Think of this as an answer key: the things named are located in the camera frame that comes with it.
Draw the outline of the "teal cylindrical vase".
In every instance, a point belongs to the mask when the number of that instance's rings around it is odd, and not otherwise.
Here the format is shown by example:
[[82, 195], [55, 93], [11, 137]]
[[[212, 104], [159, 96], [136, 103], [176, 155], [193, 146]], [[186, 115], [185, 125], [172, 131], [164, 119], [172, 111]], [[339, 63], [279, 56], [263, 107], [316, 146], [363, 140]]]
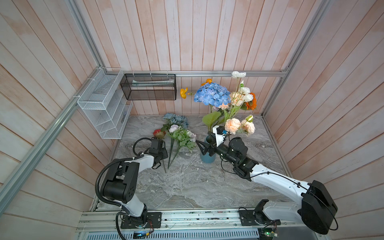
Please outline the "teal cylindrical vase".
[[210, 156], [209, 153], [206, 153], [205, 155], [200, 153], [200, 158], [201, 158], [202, 162], [207, 163], [207, 164], [213, 163], [216, 160], [216, 156], [217, 156], [216, 154]]

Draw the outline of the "pink white green bouquet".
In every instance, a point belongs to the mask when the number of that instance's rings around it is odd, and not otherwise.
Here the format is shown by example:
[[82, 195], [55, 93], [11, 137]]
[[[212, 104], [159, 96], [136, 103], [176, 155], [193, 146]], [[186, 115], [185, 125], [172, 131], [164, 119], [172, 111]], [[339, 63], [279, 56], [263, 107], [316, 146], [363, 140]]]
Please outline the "pink white green bouquet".
[[177, 148], [173, 158], [171, 159], [171, 157], [169, 157], [167, 169], [170, 168], [171, 164], [178, 156], [181, 148], [188, 148], [190, 151], [192, 151], [196, 147], [197, 138], [197, 136], [190, 130], [179, 125], [171, 125], [168, 133], [171, 137], [171, 152], [175, 144], [177, 144]]

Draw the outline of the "peach carnation stem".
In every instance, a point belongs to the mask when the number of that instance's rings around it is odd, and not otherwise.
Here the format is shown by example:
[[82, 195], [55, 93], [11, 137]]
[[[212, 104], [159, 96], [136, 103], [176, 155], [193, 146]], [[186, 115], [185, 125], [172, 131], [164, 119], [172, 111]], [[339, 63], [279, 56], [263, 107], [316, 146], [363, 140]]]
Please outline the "peach carnation stem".
[[228, 119], [225, 122], [224, 127], [225, 127], [225, 130], [232, 135], [235, 135], [237, 133], [244, 133], [247, 136], [250, 136], [255, 133], [255, 129], [256, 129], [253, 123], [253, 120], [254, 120], [253, 115], [247, 116], [242, 121], [236, 118], [232, 118], [232, 119]]

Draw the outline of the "red flower stem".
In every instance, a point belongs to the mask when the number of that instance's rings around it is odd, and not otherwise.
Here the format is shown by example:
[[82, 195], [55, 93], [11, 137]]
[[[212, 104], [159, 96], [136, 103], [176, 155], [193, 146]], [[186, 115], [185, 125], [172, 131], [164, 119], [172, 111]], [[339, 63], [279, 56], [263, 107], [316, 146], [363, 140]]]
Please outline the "red flower stem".
[[166, 132], [161, 129], [155, 130], [153, 132], [154, 137], [152, 138], [151, 151], [154, 156], [154, 167], [159, 168], [162, 164], [161, 161], [168, 157], [168, 152], [166, 149], [166, 143], [164, 141]]

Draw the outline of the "light blue hydrangea stem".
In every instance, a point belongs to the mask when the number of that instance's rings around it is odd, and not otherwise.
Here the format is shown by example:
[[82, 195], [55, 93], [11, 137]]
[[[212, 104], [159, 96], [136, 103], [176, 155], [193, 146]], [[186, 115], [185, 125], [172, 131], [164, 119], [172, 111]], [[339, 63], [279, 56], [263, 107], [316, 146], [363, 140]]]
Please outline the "light blue hydrangea stem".
[[203, 117], [209, 132], [229, 118], [231, 93], [219, 84], [206, 83], [201, 86], [194, 95], [194, 101], [210, 107], [210, 113]]

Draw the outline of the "yellow orange poppy stem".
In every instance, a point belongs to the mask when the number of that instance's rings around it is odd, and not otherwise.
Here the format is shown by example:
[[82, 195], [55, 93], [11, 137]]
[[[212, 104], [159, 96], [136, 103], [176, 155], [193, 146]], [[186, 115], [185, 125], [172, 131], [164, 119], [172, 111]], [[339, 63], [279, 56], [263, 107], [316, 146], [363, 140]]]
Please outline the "yellow orange poppy stem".
[[180, 96], [183, 98], [183, 99], [186, 99], [187, 96], [192, 96], [192, 95], [195, 95], [197, 92], [199, 92], [200, 90], [203, 89], [203, 87], [207, 84], [211, 84], [213, 82], [212, 79], [207, 79], [204, 83], [201, 84], [201, 87], [196, 90], [195, 92], [191, 92], [189, 91], [188, 87], [186, 87], [185, 89], [180, 89]]

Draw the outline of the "orange gerbera flower stem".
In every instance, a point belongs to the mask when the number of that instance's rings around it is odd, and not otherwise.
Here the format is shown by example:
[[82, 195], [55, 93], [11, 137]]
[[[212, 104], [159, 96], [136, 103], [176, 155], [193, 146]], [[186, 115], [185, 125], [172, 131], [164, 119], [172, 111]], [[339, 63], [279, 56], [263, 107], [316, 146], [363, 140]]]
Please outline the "orange gerbera flower stem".
[[245, 105], [246, 105], [246, 110], [250, 111], [250, 110], [255, 110], [257, 108], [257, 99], [256, 99], [256, 96], [254, 93], [249, 93], [246, 95], [247, 97], [247, 102], [245, 102]]

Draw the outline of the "white ranunculus stem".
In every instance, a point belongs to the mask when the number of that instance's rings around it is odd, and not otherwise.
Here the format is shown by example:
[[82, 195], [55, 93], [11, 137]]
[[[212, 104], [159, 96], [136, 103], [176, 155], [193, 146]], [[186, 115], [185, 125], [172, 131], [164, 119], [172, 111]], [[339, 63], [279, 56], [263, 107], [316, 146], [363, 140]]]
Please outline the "white ranunculus stem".
[[238, 81], [238, 85], [236, 87], [236, 90], [230, 93], [229, 108], [225, 112], [226, 120], [234, 118], [239, 110], [248, 111], [246, 110], [245, 102], [249, 101], [247, 100], [246, 95], [251, 93], [251, 90], [245, 86], [244, 81], [242, 80], [242, 78], [244, 78], [245, 76], [245, 72], [232, 72], [232, 78]]

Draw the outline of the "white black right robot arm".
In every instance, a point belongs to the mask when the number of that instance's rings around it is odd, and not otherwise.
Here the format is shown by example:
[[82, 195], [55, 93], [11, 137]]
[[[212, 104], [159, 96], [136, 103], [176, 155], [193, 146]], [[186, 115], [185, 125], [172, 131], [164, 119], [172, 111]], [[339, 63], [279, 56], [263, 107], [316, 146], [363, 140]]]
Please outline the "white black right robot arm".
[[262, 184], [291, 199], [287, 203], [261, 200], [254, 208], [254, 221], [270, 226], [279, 221], [306, 225], [312, 231], [326, 235], [336, 223], [338, 207], [325, 185], [319, 181], [299, 181], [270, 170], [247, 156], [248, 148], [240, 137], [229, 145], [196, 142], [203, 155], [218, 155], [233, 166], [233, 173], [240, 178]]

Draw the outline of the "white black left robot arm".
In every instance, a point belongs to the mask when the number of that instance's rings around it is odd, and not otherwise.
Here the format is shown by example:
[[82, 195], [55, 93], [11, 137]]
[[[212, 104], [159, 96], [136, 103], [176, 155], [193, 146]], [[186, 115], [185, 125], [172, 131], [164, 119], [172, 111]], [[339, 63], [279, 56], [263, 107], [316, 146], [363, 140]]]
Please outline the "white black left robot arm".
[[95, 183], [97, 198], [121, 209], [117, 217], [134, 228], [144, 228], [151, 222], [147, 206], [136, 192], [139, 173], [157, 169], [168, 158], [166, 143], [156, 138], [141, 138], [133, 145], [134, 157], [114, 159], [99, 173]]

